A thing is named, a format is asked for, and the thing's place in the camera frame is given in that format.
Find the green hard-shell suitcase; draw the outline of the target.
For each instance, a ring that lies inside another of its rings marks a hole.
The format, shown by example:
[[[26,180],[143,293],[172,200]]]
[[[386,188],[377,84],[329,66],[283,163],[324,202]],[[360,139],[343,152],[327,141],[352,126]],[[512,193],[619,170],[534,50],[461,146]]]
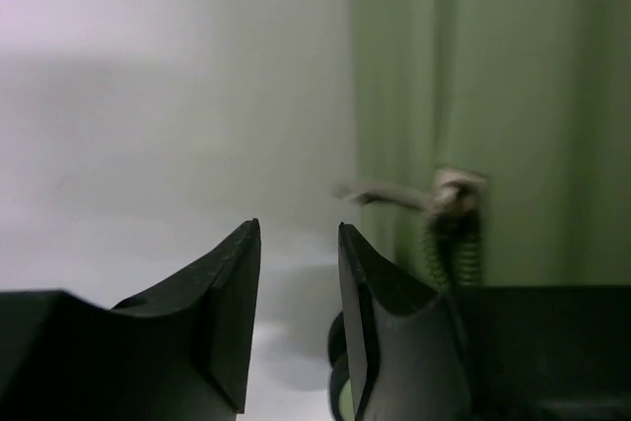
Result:
[[[630,290],[630,0],[351,0],[355,227],[438,292]],[[347,357],[329,383],[355,416]]]

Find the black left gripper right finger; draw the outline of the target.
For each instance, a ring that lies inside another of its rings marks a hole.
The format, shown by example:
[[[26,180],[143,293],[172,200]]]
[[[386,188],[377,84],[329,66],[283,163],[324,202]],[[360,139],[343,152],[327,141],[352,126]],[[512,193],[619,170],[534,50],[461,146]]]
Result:
[[[626,420],[630,290],[438,292],[338,229],[359,420]]]

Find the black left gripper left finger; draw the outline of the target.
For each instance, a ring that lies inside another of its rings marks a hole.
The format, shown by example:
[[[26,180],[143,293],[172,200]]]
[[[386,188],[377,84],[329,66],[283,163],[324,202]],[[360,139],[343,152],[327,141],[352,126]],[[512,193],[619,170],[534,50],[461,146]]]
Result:
[[[1,296],[5,420],[234,420],[245,411],[260,226],[106,309],[63,290]]]

